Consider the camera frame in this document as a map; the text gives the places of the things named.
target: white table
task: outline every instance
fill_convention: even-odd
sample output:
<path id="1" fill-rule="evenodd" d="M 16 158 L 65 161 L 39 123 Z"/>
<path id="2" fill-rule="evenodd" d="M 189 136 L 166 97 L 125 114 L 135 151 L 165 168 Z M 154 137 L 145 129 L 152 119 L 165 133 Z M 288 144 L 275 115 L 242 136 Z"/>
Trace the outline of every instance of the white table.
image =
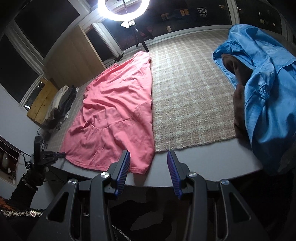
<path id="1" fill-rule="evenodd" d="M 191 171 L 211 181 L 239 177 L 262 169 L 253 152 L 240 145 L 237 139 L 177 150 L 176 155 Z M 167 152 L 156 153 L 147 173 L 145 175 L 129 173 L 126 184 L 150 187 L 172 186 L 166 160 Z M 64 158 L 59 159 L 53 166 L 89 178 L 101 173 L 77 167 Z"/>

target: brown garment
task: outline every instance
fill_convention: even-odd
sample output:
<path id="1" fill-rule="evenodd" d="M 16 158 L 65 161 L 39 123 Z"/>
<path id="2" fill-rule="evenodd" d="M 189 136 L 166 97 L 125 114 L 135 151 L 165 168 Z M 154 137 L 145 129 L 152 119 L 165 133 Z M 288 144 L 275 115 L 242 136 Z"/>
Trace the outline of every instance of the brown garment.
<path id="1" fill-rule="evenodd" d="M 233 94 L 235 135 L 239 139 L 249 140 L 244 122 L 244 87 L 250 79 L 253 70 L 230 54 L 222 54 L 222 61 L 225 68 L 233 73 L 238 81 Z"/>

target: checkered blanket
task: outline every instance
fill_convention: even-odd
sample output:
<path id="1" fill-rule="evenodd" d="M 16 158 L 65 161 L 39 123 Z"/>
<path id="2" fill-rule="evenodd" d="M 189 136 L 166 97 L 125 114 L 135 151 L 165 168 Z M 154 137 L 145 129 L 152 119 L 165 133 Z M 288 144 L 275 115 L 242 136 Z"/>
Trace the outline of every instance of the checkered blanket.
<path id="1" fill-rule="evenodd" d="M 149 46 L 155 150 L 182 149 L 227 140 L 233 128 L 234 89 L 213 62 L 214 50 L 228 30 L 187 34 Z M 131 58 L 126 55 L 121 62 Z M 64 135 L 82 107 L 79 88 L 68 119 L 52 134 L 47 150 L 59 151 Z"/>

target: pink shirt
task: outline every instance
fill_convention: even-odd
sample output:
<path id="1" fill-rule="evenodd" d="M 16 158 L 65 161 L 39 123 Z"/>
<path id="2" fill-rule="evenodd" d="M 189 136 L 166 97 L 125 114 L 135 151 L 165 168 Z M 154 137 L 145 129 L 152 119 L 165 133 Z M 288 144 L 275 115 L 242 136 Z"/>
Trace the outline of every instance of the pink shirt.
<path id="1" fill-rule="evenodd" d="M 144 174 L 155 152 L 151 89 L 148 53 L 102 72 L 86 87 L 60 151 L 77 166 L 106 171 L 128 150 L 131 172 Z"/>

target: blue shirt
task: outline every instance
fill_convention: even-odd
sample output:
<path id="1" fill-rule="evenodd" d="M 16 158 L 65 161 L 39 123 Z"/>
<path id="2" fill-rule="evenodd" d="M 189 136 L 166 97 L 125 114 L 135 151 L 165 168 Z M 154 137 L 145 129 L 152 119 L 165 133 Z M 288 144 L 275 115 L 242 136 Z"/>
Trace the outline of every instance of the blue shirt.
<path id="1" fill-rule="evenodd" d="M 255 156 L 269 174 L 276 174 L 296 140 L 296 58 L 259 28 L 235 25 L 213 53 L 234 88 L 237 79 L 224 67 L 223 53 L 253 69 L 244 91 L 245 125 Z"/>

